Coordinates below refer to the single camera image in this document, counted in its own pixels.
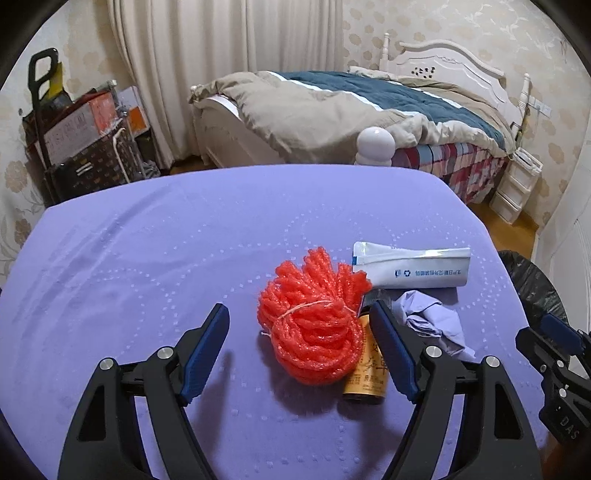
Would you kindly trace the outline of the lavender tissue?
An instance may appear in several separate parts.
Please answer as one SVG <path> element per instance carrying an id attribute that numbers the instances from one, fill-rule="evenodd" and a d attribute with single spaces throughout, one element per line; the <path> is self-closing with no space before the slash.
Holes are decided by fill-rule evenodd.
<path id="1" fill-rule="evenodd" d="M 394 318 L 428 345 L 441 348 L 462 361 L 475 362 L 475 351 L 465 340 L 459 315 L 443 303 L 417 290 L 403 293 L 392 303 Z"/>

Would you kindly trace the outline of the red foam net ball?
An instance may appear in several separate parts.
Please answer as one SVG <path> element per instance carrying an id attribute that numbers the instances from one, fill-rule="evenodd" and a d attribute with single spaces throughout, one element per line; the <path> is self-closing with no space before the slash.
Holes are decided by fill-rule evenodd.
<path id="1" fill-rule="evenodd" d="M 371 289 L 365 272 L 332 263 L 322 247 L 308 250 L 301 266 L 284 261 L 276 267 L 259 293 L 257 320 L 288 375 L 324 386 L 355 370 L 365 339 L 358 312 Z"/>

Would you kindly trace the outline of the black trash bin bag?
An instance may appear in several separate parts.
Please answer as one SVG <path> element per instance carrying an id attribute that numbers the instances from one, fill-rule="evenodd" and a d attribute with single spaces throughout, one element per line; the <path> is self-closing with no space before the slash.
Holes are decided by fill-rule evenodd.
<path id="1" fill-rule="evenodd" d="M 564 304 L 556 288 L 537 265 L 511 250 L 499 251 L 499 256 L 531 327 L 538 328 L 546 314 L 569 324 Z"/>

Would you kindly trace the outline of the white wardrobe door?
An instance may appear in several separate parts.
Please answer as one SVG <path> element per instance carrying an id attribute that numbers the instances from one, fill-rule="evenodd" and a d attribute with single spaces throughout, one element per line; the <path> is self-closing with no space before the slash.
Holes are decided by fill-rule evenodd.
<path id="1" fill-rule="evenodd" d="M 590 330 L 590 136 L 550 220 L 537 235 L 534 263 L 557 290 L 571 326 Z"/>

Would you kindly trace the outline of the brown yellow label bottle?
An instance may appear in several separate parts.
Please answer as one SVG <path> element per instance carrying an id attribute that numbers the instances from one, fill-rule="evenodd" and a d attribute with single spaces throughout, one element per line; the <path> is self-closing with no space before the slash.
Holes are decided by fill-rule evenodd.
<path id="1" fill-rule="evenodd" d="M 355 404 L 380 405 L 387 392 L 389 370 L 370 327 L 370 308 L 380 299 L 380 290 L 370 291 L 363 297 L 359 311 L 363 326 L 363 348 L 356 369 L 346 380 L 342 398 Z"/>

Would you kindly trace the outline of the white plastic drawer unit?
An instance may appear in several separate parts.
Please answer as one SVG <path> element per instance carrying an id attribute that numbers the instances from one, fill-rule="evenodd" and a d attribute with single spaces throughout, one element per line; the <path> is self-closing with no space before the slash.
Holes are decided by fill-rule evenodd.
<path id="1" fill-rule="evenodd" d="M 542 173 L 543 164 L 522 147 L 513 154 L 489 203 L 506 223 L 513 224 L 528 202 Z"/>

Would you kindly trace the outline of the purple table cloth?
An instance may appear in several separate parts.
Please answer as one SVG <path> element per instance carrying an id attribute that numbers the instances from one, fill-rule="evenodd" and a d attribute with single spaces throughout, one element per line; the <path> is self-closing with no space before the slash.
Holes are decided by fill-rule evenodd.
<path id="1" fill-rule="evenodd" d="M 280 367 L 256 320 L 283 261 L 322 247 L 351 260 L 369 241 L 467 246 L 467 284 L 440 293 L 478 356 L 497 356 L 538 444 L 539 375 L 516 350 L 526 325 L 489 233 L 437 177 L 399 168 L 280 165 L 141 181 L 48 209 L 1 294 L 1 409 L 31 460 L 55 478 L 76 405 L 98 362 L 142 361 L 204 322 L 230 327 L 204 392 L 187 409 L 220 479 L 378 479 L 413 407 L 390 388 L 379 406 L 304 386 Z"/>

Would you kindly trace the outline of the white grey flat package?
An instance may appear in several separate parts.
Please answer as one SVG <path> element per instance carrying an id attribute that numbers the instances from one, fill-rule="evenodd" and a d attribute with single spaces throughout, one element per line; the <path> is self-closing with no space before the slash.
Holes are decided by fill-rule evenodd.
<path id="1" fill-rule="evenodd" d="M 467 284 L 469 247 L 413 250 L 358 241 L 353 272 L 363 272 L 374 289 L 457 288 Z"/>

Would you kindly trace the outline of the plaid bed sheet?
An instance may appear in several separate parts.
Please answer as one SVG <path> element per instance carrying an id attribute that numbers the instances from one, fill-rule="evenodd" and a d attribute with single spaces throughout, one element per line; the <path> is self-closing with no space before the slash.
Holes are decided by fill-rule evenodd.
<path id="1" fill-rule="evenodd" d="M 480 147 L 456 143 L 398 149 L 392 165 L 430 173 L 441 179 L 465 204 L 470 204 L 494 185 L 508 161 L 508 157 L 494 157 Z"/>

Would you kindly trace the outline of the beige blue quilt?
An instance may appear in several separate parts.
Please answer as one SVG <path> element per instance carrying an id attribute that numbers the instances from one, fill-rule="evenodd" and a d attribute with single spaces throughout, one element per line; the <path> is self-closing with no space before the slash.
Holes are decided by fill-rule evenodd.
<path id="1" fill-rule="evenodd" d="M 356 139 L 381 127 L 399 148 L 466 143 L 505 158 L 510 123 L 483 96 L 435 79 L 353 67 L 348 72 L 236 72 L 191 89 L 190 104 L 219 95 L 245 129 L 289 163 L 350 163 Z"/>

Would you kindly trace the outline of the black hand trolley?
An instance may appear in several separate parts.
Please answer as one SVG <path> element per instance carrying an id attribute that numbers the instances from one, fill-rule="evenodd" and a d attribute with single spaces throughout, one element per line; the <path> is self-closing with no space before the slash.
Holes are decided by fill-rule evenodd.
<path id="1" fill-rule="evenodd" d="M 36 66 L 37 63 L 45 58 L 50 60 L 50 66 L 48 71 L 41 77 L 36 76 Z M 36 54 L 34 54 L 28 66 L 28 88 L 31 93 L 32 97 L 32 107 L 35 116 L 35 130 L 37 136 L 37 142 L 39 144 L 40 149 L 40 160 L 43 166 L 43 176 L 44 176 L 44 183 L 47 187 L 47 190 L 50 194 L 50 198 L 52 204 L 55 205 L 58 203 L 59 197 L 54 186 L 52 180 L 52 174 L 50 173 L 50 168 L 52 166 L 49 153 L 46 147 L 46 143 L 44 140 L 44 131 L 43 131 L 43 121 L 42 121 L 42 114 L 41 114 L 41 95 L 40 89 L 43 84 L 49 82 L 53 75 L 57 71 L 58 66 L 58 51 L 56 48 L 47 48 L 44 49 Z"/>

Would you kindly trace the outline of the cream curtain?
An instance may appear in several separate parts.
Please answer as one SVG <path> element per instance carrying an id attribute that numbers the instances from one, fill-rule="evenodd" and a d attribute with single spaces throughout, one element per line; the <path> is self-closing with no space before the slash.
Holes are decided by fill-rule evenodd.
<path id="1" fill-rule="evenodd" d="M 344 66 L 339 1 L 111 1 L 108 12 L 165 168 L 199 152 L 191 86 Z"/>

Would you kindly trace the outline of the wall socket strip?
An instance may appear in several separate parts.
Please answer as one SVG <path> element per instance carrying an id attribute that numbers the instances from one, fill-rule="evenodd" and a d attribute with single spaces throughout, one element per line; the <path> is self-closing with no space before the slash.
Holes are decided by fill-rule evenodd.
<path id="1" fill-rule="evenodd" d="M 552 115 L 552 108 L 549 105 L 543 103 L 538 98 L 531 96 L 528 100 L 528 105 L 546 117 L 550 117 Z"/>

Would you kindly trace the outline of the white wooden bed frame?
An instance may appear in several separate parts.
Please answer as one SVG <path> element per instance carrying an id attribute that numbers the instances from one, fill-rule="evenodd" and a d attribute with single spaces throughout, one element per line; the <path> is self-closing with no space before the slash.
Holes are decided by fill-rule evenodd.
<path id="1" fill-rule="evenodd" d="M 504 73 L 481 61 L 465 47 L 447 40 L 406 43 L 399 55 L 384 54 L 379 66 L 370 70 L 453 83 L 483 96 L 510 123 L 517 151 L 531 87 L 524 84 L 519 100 L 512 102 L 503 85 Z M 276 151 L 245 129 L 238 118 L 238 108 L 228 98 L 215 95 L 197 105 L 190 104 L 190 107 L 200 156 L 217 167 L 315 164 L 284 161 Z M 406 148 L 397 147 L 387 130 L 369 127 L 356 139 L 353 162 L 329 164 L 391 167 L 398 149 Z M 514 153 L 507 156 L 509 160 Z"/>

